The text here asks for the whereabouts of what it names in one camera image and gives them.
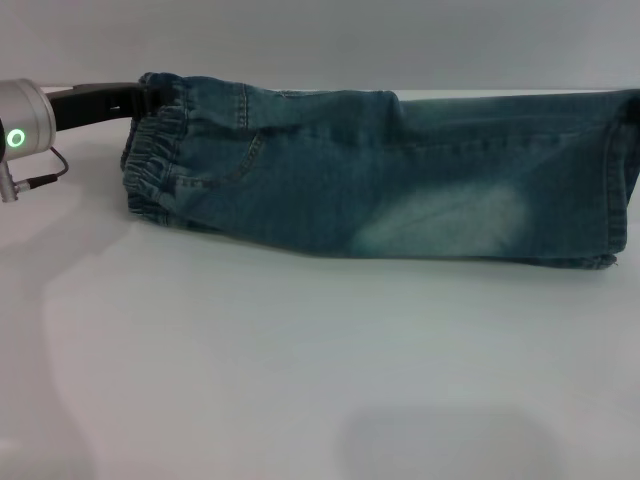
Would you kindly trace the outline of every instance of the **jeans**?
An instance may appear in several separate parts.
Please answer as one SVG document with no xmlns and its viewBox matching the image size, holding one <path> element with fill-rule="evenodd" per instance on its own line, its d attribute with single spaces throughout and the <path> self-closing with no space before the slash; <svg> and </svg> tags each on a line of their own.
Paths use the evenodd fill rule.
<svg viewBox="0 0 640 480">
<path fill-rule="evenodd" d="M 626 244 L 640 91 L 401 102 L 146 74 L 129 209 L 312 255 L 603 269 Z"/>
</svg>

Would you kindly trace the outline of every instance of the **black cable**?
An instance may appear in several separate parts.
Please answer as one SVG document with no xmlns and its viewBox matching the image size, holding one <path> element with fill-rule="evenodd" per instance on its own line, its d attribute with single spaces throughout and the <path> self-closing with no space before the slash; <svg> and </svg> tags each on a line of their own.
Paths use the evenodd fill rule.
<svg viewBox="0 0 640 480">
<path fill-rule="evenodd" d="M 67 159 L 60 155 L 60 152 L 58 152 L 55 148 L 51 147 L 51 151 L 56 157 L 60 159 L 60 161 L 62 161 L 62 164 L 64 165 L 64 168 L 55 174 L 57 178 L 60 178 L 62 175 L 69 171 L 69 162 L 67 162 Z"/>
</svg>

